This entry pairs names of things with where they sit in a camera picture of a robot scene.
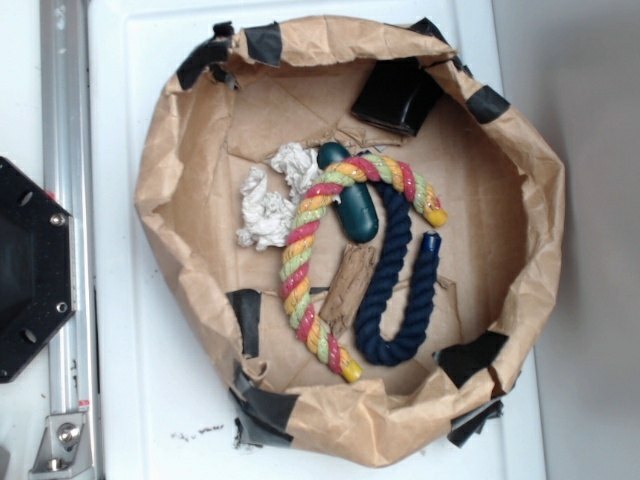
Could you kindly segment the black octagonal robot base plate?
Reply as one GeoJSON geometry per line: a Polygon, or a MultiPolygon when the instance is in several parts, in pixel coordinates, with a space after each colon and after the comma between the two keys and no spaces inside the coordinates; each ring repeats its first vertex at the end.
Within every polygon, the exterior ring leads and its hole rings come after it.
{"type": "Polygon", "coordinates": [[[1,382],[14,381],[74,313],[71,220],[1,159],[1,382]]]}

